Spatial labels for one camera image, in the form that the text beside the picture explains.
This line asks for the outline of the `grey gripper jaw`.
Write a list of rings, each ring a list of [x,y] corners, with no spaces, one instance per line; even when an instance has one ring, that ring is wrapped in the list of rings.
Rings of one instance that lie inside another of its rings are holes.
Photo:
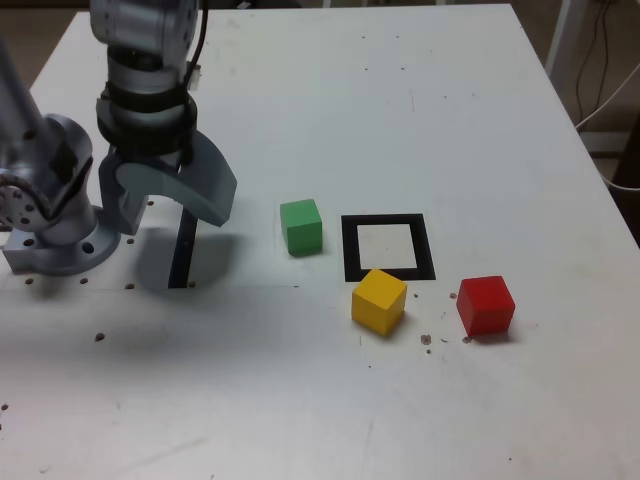
[[[123,159],[117,152],[109,152],[99,166],[102,207],[114,229],[135,235],[146,209],[146,197],[119,184],[115,173],[122,163]]]
[[[199,131],[193,134],[191,153],[190,163],[180,168],[151,157],[126,162],[117,167],[115,178],[128,192],[170,198],[220,227],[229,220],[237,179],[220,150]]]

